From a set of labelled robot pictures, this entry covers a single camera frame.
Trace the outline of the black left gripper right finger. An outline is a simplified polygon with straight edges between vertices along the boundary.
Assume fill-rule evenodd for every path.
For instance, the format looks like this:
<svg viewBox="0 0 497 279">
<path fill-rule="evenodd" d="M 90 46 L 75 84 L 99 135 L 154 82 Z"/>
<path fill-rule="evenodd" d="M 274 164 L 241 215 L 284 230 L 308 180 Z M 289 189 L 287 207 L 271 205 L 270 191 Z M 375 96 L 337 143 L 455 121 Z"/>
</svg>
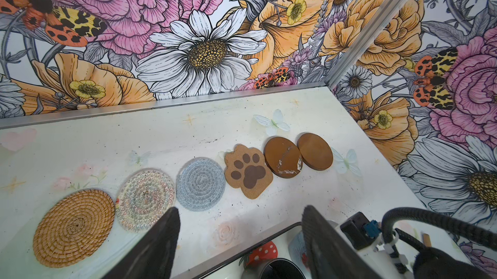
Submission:
<svg viewBox="0 0 497 279">
<path fill-rule="evenodd" d="M 302 214 L 302 232 L 312 278 L 381 277 L 312 205 Z"/>
</svg>

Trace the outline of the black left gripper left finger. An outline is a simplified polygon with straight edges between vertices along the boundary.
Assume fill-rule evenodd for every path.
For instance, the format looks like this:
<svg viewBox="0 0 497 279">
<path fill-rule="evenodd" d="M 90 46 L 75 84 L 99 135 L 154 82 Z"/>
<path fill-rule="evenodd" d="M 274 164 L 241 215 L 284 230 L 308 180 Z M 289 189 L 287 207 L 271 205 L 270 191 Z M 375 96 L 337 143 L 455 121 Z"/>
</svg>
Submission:
<svg viewBox="0 0 497 279">
<path fill-rule="evenodd" d="M 179 211 L 173 206 L 104 278 L 169 278 L 180 228 Z"/>
</svg>

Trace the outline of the multicolour woven round coaster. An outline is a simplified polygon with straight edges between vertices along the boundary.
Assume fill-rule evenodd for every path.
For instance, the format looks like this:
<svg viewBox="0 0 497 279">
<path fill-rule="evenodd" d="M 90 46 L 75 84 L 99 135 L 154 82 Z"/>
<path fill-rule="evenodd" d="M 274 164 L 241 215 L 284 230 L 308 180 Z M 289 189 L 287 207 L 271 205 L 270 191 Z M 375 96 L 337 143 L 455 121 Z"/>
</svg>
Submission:
<svg viewBox="0 0 497 279">
<path fill-rule="evenodd" d="M 116 196 L 116 217 L 129 232 L 148 231 L 176 202 L 173 179 L 155 168 L 129 176 Z"/>
</svg>

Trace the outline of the grey woven round coaster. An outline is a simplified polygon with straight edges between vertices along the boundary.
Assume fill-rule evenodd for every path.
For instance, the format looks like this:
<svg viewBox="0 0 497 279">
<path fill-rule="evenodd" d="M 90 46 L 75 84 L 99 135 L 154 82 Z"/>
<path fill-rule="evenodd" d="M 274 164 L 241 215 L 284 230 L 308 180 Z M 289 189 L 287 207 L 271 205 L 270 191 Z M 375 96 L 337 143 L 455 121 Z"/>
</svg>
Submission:
<svg viewBox="0 0 497 279">
<path fill-rule="evenodd" d="M 225 192 L 224 171 L 218 163 L 206 157 L 188 161 L 177 176 L 178 202 L 187 210 L 203 212 L 214 207 Z"/>
</svg>

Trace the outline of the scratched brown round wooden coaster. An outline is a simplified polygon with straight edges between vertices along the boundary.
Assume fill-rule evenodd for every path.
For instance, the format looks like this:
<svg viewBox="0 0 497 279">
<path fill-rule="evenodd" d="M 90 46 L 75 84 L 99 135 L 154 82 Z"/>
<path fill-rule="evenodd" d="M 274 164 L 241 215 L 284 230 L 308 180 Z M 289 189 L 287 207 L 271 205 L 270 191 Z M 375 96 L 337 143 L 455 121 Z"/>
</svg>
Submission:
<svg viewBox="0 0 497 279">
<path fill-rule="evenodd" d="M 280 178 L 291 179 L 302 170 L 303 158 L 298 147 L 283 137 L 270 138 L 264 147 L 266 165 Z"/>
</svg>

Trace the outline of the cork paw print coaster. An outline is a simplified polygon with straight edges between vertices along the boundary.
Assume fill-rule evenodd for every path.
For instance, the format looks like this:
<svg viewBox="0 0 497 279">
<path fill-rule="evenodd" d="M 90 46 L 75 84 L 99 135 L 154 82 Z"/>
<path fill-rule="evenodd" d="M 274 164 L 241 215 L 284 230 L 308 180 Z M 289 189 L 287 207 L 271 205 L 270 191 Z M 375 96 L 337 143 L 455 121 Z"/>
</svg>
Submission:
<svg viewBox="0 0 497 279">
<path fill-rule="evenodd" d="M 257 148 L 237 144 L 225 155 L 225 180 L 239 188 L 245 197 L 257 199 L 273 181 L 273 173 L 265 164 L 263 153 Z"/>
</svg>

